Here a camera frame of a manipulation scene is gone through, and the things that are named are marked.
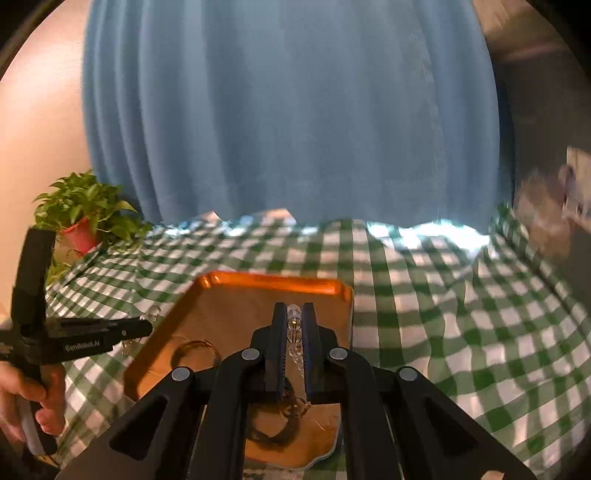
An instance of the blue curtain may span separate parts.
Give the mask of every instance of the blue curtain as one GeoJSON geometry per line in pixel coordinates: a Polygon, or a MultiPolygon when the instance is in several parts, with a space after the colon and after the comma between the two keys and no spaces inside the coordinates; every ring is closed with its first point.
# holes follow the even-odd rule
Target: blue curtain
{"type": "Polygon", "coordinates": [[[96,174],[153,222],[483,229],[499,125],[470,0],[95,0],[83,65],[96,174]]]}

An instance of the red flower pot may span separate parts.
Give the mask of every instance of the red flower pot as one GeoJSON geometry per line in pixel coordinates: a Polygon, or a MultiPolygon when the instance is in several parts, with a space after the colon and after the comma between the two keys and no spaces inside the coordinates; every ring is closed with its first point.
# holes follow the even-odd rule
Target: red flower pot
{"type": "Polygon", "coordinates": [[[90,230],[88,218],[86,217],[71,227],[62,230],[60,233],[72,244],[74,249],[82,255],[86,255],[100,243],[99,238],[90,230]]]}

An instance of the wall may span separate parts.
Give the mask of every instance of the wall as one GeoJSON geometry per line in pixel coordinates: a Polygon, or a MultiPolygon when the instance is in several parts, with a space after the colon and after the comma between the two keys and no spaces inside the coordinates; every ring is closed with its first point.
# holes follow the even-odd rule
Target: wall
{"type": "Polygon", "coordinates": [[[82,121],[82,42],[90,0],[65,0],[0,80],[0,317],[9,309],[33,198],[90,168],[82,121]]]}
{"type": "MultiPolygon", "coordinates": [[[[569,51],[499,65],[517,141],[517,185],[534,170],[556,177],[571,145],[591,152],[591,83],[569,51]]],[[[570,256],[558,266],[574,296],[591,312],[591,238],[572,232],[570,256]]]]}
{"type": "Polygon", "coordinates": [[[568,50],[558,32],[526,0],[472,0],[493,62],[568,50]]]}

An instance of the finger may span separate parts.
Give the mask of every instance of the finger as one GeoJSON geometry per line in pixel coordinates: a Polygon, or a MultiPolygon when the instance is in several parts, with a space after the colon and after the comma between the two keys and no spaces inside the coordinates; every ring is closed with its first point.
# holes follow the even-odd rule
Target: finger
{"type": "Polygon", "coordinates": [[[29,401],[42,402],[46,397],[42,385],[26,377],[8,362],[0,362],[0,388],[29,401]]]}
{"type": "Polygon", "coordinates": [[[20,425],[17,402],[14,395],[0,388],[0,421],[8,425],[20,425]]]}
{"type": "Polygon", "coordinates": [[[35,413],[35,419],[45,433],[53,435],[54,437],[57,437],[63,431],[66,424],[66,419],[64,418],[63,413],[49,410],[47,408],[37,410],[35,413]]]}
{"type": "Polygon", "coordinates": [[[25,433],[21,427],[21,417],[18,413],[14,395],[0,388],[0,428],[14,447],[25,441],[25,433]]]}
{"type": "Polygon", "coordinates": [[[60,411],[66,408],[66,370],[62,364],[42,365],[41,378],[46,388],[46,399],[41,402],[44,408],[60,411]]]}

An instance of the black handle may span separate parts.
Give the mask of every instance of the black handle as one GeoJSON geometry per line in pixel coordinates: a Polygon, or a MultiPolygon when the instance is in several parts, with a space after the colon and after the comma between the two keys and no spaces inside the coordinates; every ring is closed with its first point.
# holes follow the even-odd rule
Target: black handle
{"type": "Polygon", "coordinates": [[[217,368],[189,466],[189,480],[242,478],[246,442],[243,383],[247,372],[263,360],[259,350],[248,348],[233,353],[217,368]]]}
{"type": "Polygon", "coordinates": [[[347,478],[400,480],[398,456],[372,367],[358,353],[334,350],[328,361],[344,370],[347,385],[346,400],[341,403],[347,478]]]}
{"type": "MultiPolygon", "coordinates": [[[[38,365],[31,365],[22,358],[12,358],[11,364],[21,370],[26,377],[43,385],[41,370],[38,365]]],[[[55,437],[45,433],[35,420],[35,413],[41,408],[38,402],[17,397],[18,411],[21,415],[21,426],[27,438],[27,447],[33,455],[53,455],[57,451],[55,437]]]]}

